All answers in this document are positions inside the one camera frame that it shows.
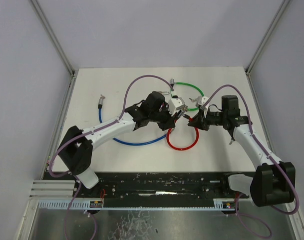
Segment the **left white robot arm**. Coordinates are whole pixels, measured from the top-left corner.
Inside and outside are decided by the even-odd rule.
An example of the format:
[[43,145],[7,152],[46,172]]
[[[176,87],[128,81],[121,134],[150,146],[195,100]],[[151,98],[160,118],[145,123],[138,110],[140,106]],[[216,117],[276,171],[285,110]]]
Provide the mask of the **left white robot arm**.
[[68,170],[84,186],[90,197],[101,193],[101,184],[91,169],[92,153],[105,142],[119,135],[133,132],[156,123],[165,131],[175,127],[175,121],[183,114],[184,101],[174,96],[169,100],[157,91],[153,91],[145,100],[125,108],[121,115],[99,125],[79,129],[72,126],[66,132],[58,149],[58,155]]

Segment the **red cable lock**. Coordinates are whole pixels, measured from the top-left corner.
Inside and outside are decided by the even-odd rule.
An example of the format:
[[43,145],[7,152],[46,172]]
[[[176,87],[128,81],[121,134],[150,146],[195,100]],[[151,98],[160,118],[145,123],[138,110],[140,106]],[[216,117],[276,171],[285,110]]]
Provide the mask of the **red cable lock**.
[[172,145],[171,142],[170,142],[170,134],[171,134],[172,130],[173,130],[173,128],[170,128],[170,129],[167,130],[167,133],[166,133],[166,143],[173,150],[181,151],[181,152],[182,151],[188,151],[191,148],[193,148],[198,143],[198,141],[199,141],[199,137],[200,137],[199,130],[194,127],[194,130],[195,130],[195,140],[189,146],[186,146],[186,147],[176,147],[176,146]]

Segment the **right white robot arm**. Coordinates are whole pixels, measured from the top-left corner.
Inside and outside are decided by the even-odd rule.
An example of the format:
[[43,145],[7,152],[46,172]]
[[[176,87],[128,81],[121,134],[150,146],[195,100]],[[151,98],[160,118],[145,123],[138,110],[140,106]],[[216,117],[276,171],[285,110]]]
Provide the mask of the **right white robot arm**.
[[231,136],[232,142],[241,145],[256,171],[253,177],[243,173],[231,173],[220,184],[220,193],[231,197],[236,192],[250,196],[258,207],[291,203],[295,199],[296,170],[292,163],[281,161],[268,147],[263,145],[247,116],[241,115],[239,100],[235,95],[221,98],[222,108],[210,111],[208,97],[199,96],[193,100],[198,113],[188,125],[207,131],[210,126],[222,126]]

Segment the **green cable lock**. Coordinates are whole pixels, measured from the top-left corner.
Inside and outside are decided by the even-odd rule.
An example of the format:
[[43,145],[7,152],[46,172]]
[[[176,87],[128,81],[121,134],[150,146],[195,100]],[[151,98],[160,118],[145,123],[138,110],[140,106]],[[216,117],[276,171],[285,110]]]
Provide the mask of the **green cable lock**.
[[[174,82],[174,79],[171,78],[170,79],[170,85],[172,87],[174,87],[174,85],[181,85],[181,86],[186,86],[186,87],[193,88],[193,89],[195,89],[200,94],[200,96],[204,97],[204,93],[197,86],[195,86],[193,84],[190,84],[190,83],[187,83],[187,82]],[[194,111],[197,111],[197,110],[198,110],[197,107],[187,108],[188,112],[194,112]]]

